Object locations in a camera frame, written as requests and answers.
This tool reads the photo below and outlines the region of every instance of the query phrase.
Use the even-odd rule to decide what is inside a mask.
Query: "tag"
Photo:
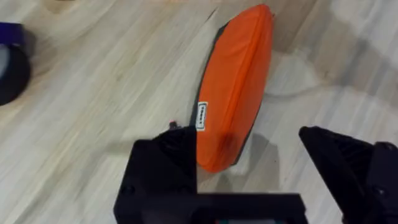
[[[206,110],[207,110],[207,102],[199,102],[197,123],[196,123],[197,131],[205,130]]]

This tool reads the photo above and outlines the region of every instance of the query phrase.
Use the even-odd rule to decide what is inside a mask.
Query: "wooden floor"
[[[188,124],[216,31],[262,1],[2,0],[23,23],[33,80],[0,107],[0,223],[115,223],[133,142]],[[310,223],[341,213],[298,137],[319,125],[398,144],[398,1],[268,0],[262,108],[236,167],[201,192],[299,192]]]

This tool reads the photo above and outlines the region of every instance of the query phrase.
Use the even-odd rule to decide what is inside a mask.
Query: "tape roll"
[[[30,80],[30,63],[22,49],[0,45],[0,105],[15,100]]]

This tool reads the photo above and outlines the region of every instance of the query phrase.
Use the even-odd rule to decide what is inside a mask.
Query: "orange fabric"
[[[210,56],[199,102],[207,102],[197,131],[197,162],[210,172],[237,158],[261,105],[271,61],[272,14],[263,4],[232,19]]]

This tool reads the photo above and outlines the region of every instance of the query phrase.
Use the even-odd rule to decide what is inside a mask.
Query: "orange zipper pouch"
[[[261,105],[271,48],[272,14],[263,4],[218,31],[191,118],[205,170],[219,172],[238,160]]]

